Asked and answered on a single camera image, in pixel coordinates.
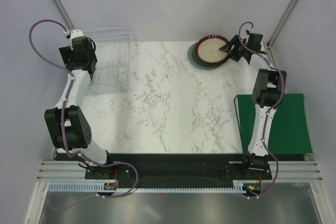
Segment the brown rimmed beige plate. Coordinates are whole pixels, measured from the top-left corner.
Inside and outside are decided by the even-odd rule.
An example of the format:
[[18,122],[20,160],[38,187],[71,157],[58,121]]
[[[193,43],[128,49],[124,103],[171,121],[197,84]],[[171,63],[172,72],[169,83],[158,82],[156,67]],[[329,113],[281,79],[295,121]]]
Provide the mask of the brown rimmed beige plate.
[[229,53],[220,51],[220,48],[229,43],[229,40],[220,35],[208,35],[195,45],[196,58],[202,63],[219,64],[229,58]]

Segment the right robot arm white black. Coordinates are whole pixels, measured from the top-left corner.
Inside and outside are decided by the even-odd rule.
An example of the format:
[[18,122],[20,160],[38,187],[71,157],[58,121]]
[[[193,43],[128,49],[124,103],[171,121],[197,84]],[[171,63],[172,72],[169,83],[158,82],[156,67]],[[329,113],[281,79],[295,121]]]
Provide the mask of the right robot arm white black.
[[257,73],[252,93],[255,104],[254,128],[247,155],[265,157],[270,155],[268,148],[272,121],[285,93],[287,74],[277,69],[261,49],[261,34],[250,33],[247,40],[235,35],[226,45],[219,48],[222,52],[239,61],[244,58]]

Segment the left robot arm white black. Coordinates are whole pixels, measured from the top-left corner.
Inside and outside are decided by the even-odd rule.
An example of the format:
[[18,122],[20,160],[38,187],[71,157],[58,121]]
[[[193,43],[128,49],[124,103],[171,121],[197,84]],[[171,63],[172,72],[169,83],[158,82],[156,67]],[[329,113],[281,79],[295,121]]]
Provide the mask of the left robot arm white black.
[[53,146],[64,150],[69,157],[79,156],[92,165],[107,162],[107,151],[92,139],[91,127],[82,112],[83,99],[96,70],[95,43],[80,30],[70,33],[70,45],[59,48],[67,83],[53,109],[44,118]]

